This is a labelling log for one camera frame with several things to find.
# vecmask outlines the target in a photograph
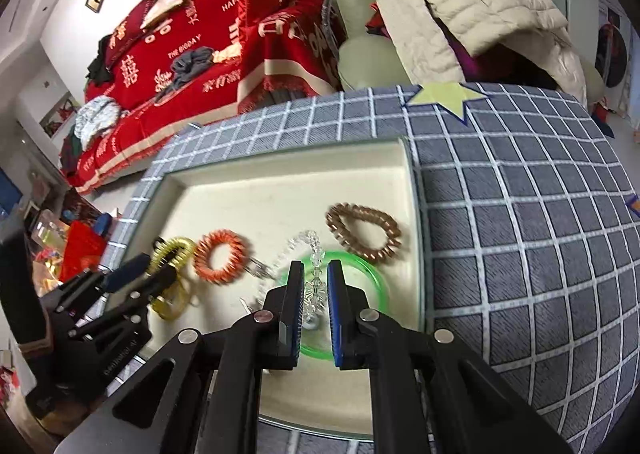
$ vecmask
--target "green ring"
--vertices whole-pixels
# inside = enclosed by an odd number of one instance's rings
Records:
[[[373,287],[376,289],[376,294],[378,295],[378,307],[376,309],[381,313],[386,313],[388,310],[389,299],[388,294],[386,293],[385,279],[382,277],[380,272],[364,259],[345,251],[328,251],[324,256],[323,262],[328,264],[329,261],[335,259],[339,260],[343,266],[351,266],[352,268],[357,269],[371,281]],[[305,265],[305,272],[313,271],[311,257],[302,259],[302,264]],[[280,277],[280,284],[287,283],[288,275],[289,272],[285,270]],[[307,357],[317,358],[319,360],[334,360],[333,352],[319,350],[303,344],[300,345],[300,352]]]

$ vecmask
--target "orange coil hair tie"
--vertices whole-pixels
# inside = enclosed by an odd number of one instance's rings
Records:
[[[222,269],[211,269],[209,257],[213,249],[220,244],[231,246],[229,262]],[[244,268],[246,262],[246,246],[242,239],[231,230],[216,230],[203,236],[193,254],[193,267],[198,277],[215,284],[223,284],[234,280]]]

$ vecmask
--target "gray flexible tube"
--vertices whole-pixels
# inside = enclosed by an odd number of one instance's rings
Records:
[[[322,32],[335,59],[339,60],[340,53],[338,52],[338,46],[335,44],[334,33],[331,31],[331,0],[324,0],[322,3]]]

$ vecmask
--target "white tray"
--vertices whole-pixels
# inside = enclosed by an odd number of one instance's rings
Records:
[[[379,266],[388,288],[388,313],[402,326],[421,329],[421,243],[412,178],[400,140],[301,148],[172,173],[164,177],[149,203],[124,260],[149,253],[158,235],[197,241],[219,228],[243,236],[252,256],[267,264],[302,230],[315,230],[324,249],[340,250],[324,223],[327,208],[340,202],[365,205],[389,213],[402,231],[399,259]],[[373,225],[358,224],[357,232],[372,245],[383,242],[384,234]],[[224,249],[214,253],[211,264],[222,265],[225,254]],[[290,259],[309,254],[301,247]],[[191,265],[183,274],[193,287],[191,307],[173,322],[150,311],[153,338],[143,357],[181,329],[207,333],[231,326],[246,314],[239,298],[251,299],[258,286],[249,274],[228,285],[198,280]],[[345,277],[347,283],[366,290],[372,307],[377,305],[375,292],[361,274],[346,268]],[[122,294],[114,295],[109,306],[121,299]],[[260,414],[301,430],[368,437],[372,434],[369,373],[339,371],[329,361],[300,355],[292,372],[263,376]]]

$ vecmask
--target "beige puffer jacket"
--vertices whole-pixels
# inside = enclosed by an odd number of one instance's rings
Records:
[[[471,56],[500,42],[544,69],[561,90],[586,104],[584,74],[566,30],[568,22],[551,0],[377,2],[414,84],[465,80],[456,55],[433,20],[437,17]]]

